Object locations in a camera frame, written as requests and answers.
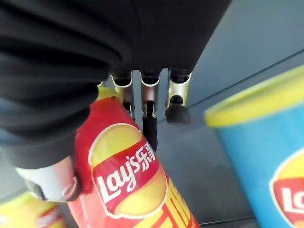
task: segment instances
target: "gray shelf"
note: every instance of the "gray shelf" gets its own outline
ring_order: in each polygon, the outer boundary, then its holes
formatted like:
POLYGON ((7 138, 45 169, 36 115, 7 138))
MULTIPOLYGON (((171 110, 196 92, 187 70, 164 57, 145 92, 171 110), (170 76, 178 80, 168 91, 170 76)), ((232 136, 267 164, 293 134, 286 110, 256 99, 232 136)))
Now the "gray shelf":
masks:
POLYGON ((242 219, 230 222, 223 222, 217 224, 210 224, 210 225, 202 225, 202 228, 259 228, 256 220, 251 219, 242 219))

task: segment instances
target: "white plastic part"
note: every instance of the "white plastic part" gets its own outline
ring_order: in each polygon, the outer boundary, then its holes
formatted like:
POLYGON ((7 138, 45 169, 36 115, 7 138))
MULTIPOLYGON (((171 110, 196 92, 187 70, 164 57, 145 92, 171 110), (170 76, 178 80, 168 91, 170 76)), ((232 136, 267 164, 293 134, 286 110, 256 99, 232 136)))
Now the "white plastic part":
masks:
POLYGON ((16 168, 16 171, 24 179, 40 186, 44 197, 49 201, 65 201, 75 185, 70 157, 48 167, 31 170, 16 168))

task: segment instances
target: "lay's logo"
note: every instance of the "lay's logo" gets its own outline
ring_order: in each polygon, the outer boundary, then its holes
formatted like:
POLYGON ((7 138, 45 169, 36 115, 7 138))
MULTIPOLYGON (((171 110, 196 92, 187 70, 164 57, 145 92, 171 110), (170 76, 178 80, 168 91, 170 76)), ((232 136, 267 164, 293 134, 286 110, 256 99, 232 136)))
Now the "lay's logo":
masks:
POLYGON ((118 123, 104 129, 90 149, 88 163, 108 216, 142 219, 165 203, 165 172, 134 126, 118 123))
POLYGON ((270 181, 274 203, 294 228, 304 228, 304 149, 286 159, 270 181))

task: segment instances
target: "gray wall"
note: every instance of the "gray wall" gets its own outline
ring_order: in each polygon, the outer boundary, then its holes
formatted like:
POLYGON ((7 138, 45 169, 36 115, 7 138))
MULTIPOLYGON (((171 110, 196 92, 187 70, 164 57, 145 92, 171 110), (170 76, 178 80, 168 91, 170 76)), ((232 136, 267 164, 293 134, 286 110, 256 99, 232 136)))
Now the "gray wall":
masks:
MULTIPOLYGON (((303 64, 303 12, 302 0, 234 0, 193 71, 188 98, 192 123, 188 126, 162 121, 168 80, 167 71, 162 72, 157 154, 199 222, 252 213, 219 141, 203 122, 203 111, 303 64)), ((134 73, 134 90, 136 118, 141 120, 138 72, 134 73)), ((0 185, 2 201, 24 187, 14 170, 3 163, 0 157, 5 183, 0 185)))

